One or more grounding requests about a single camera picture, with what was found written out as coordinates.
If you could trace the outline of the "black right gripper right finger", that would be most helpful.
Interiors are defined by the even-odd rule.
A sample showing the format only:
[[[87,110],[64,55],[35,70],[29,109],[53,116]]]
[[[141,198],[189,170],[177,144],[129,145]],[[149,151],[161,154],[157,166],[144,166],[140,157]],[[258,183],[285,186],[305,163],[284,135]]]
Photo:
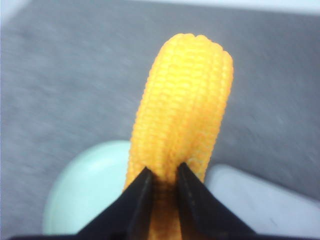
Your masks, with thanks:
[[[256,235],[224,206],[186,163],[177,169],[177,204],[182,235]]]

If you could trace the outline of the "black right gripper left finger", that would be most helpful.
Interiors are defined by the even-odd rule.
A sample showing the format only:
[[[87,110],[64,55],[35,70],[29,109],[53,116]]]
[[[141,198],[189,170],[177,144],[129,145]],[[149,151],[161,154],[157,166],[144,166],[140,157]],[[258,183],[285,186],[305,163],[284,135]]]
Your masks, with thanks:
[[[78,235],[148,235],[153,206],[153,174],[144,168],[134,181]]]

